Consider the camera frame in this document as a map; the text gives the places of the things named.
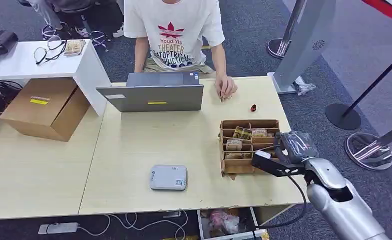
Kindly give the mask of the person's left hand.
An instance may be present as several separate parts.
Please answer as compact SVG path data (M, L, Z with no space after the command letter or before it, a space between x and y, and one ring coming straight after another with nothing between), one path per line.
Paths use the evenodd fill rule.
M231 98L232 95L237 92L238 86L232 77L228 76L227 74L217 74L215 79L215 89L217 95L220 98L220 101L224 102L226 99Z

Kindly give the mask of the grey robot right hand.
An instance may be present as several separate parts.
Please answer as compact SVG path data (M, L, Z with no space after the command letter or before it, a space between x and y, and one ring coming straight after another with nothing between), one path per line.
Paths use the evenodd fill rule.
M310 135L301 131L276 133L274 145L274 153L279 161L286 165L299 165L309 158L319 157Z

